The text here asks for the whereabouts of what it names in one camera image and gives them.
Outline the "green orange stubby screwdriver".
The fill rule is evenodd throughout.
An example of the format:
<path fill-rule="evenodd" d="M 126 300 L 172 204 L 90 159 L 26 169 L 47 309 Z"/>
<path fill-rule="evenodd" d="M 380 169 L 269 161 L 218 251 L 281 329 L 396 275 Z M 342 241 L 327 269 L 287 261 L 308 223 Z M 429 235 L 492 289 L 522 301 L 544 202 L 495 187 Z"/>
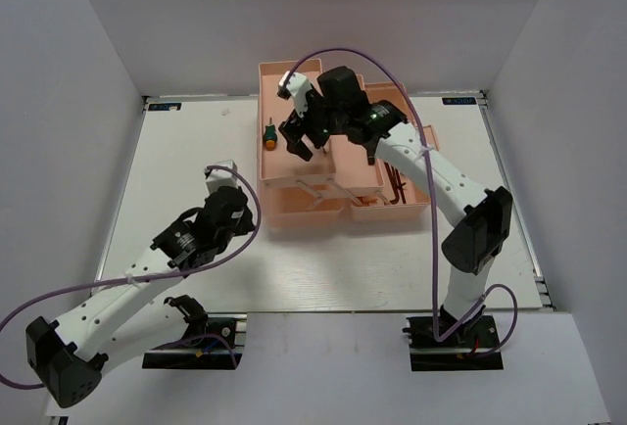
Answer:
<path fill-rule="evenodd" d="M 277 141 L 278 137 L 275 124 L 273 123 L 273 118 L 269 118 L 263 133 L 263 144 L 265 149 L 267 151 L 273 151 L 276 148 Z"/>

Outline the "pink plastic toolbox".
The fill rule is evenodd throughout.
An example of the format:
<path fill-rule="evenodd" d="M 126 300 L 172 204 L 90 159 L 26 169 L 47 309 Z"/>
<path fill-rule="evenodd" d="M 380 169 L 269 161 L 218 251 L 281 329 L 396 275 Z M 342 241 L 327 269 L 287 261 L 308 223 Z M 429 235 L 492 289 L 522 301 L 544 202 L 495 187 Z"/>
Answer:
<path fill-rule="evenodd" d="M 401 175 L 407 202 L 392 205 L 390 165 L 367 162 L 363 147 L 344 136 L 333 136 L 309 162 L 287 152 L 278 136 L 276 148 L 267 151 L 263 133 L 269 118 L 275 127 L 285 121 L 292 106 L 277 95 L 278 81 L 292 61 L 259 65 L 258 195 L 263 224 L 272 230 L 333 224 L 345 213 L 355 222 L 413 219 L 429 209 L 429 197 Z"/>

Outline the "small brown hex key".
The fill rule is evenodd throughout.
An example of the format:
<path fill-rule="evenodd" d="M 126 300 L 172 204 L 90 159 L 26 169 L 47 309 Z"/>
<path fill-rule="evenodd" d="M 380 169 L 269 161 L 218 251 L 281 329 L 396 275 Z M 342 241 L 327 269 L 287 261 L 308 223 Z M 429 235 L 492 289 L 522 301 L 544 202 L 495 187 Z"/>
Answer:
<path fill-rule="evenodd" d="M 406 183 L 401 179 L 400 173 L 393 169 L 390 177 L 391 185 L 393 188 L 394 198 L 391 201 L 392 205 L 397 205 L 399 203 L 405 204 L 407 202 L 406 194 L 405 194 L 405 185 Z"/>

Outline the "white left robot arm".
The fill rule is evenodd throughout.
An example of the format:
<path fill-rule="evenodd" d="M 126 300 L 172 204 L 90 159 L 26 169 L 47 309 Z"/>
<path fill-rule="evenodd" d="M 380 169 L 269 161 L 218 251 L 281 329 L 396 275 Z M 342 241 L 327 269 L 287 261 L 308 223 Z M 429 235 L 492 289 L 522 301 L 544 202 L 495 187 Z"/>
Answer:
<path fill-rule="evenodd" d="M 87 398 L 103 377 L 156 347 L 195 346 L 209 332 L 207 314 L 193 298 L 165 292 L 226 259 L 235 237 L 259 231 L 261 206 L 233 161 L 205 170 L 208 196 L 157 235 L 117 280 L 53 320 L 38 317 L 25 329 L 27 360 L 57 406 Z"/>

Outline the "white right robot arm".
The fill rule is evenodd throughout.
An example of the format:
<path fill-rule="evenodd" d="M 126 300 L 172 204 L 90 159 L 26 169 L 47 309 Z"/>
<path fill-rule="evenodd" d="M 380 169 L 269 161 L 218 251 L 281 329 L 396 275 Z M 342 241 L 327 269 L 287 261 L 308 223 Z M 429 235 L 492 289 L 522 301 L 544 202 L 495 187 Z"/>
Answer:
<path fill-rule="evenodd" d="M 293 102 L 278 127 L 290 154 L 309 161 L 330 137 L 342 135 L 363 147 L 371 161 L 390 165 L 428 194 L 452 227 L 435 246 L 451 273 L 445 300 L 435 306 L 434 337 L 467 344 L 478 332 L 489 269 L 509 235 L 509 191 L 490 190 L 466 176 L 426 142 L 416 118 L 388 100 L 370 101 L 347 67 L 324 72 L 316 84 L 289 71 L 279 80 L 277 95 Z"/>

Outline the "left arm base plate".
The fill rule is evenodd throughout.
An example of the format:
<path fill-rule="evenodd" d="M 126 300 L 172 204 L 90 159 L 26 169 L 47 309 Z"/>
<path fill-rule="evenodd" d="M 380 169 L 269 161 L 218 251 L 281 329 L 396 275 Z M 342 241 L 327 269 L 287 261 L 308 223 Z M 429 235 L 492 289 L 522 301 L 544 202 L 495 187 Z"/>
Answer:
<path fill-rule="evenodd" d="M 145 370 L 232 371 L 244 353 L 247 315 L 209 315 L 198 331 L 188 328 L 180 341 L 143 355 Z"/>

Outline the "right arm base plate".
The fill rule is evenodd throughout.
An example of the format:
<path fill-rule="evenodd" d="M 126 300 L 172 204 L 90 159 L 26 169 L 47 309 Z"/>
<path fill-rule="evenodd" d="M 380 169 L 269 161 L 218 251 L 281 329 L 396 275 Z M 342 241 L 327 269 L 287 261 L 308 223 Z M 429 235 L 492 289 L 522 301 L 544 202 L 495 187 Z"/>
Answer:
<path fill-rule="evenodd" d="M 492 315 L 484 315 L 468 333 L 454 334 L 443 342 L 433 337 L 430 316 L 408 317 L 402 330 L 409 341 L 413 372 L 503 370 L 496 346 L 500 338 Z"/>

